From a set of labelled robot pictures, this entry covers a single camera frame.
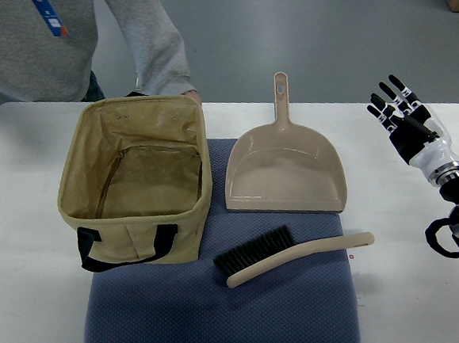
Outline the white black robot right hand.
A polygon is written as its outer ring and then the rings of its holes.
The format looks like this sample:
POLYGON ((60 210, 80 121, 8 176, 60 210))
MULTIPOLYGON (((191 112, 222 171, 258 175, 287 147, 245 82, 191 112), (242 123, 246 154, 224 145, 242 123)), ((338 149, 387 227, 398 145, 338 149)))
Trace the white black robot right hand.
POLYGON ((422 171, 433 186, 459 177, 459 157, 451 149, 451 136, 435 113, 395 75, 379 83, 388 96, 370 96, 367 110, 389 133, 388 139, 408 165, 422 171))

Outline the person's bare left hand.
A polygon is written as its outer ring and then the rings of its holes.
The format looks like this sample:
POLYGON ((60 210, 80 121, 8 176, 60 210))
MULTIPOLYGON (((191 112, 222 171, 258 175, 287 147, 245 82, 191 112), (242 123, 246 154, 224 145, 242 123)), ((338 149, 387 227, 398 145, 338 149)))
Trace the person's bare left hand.
POLYGON ((183 93, 184 96, 190 97, 195 100, 198 104, 201 103, 201 96, 196 90, 189 90, 183 93))

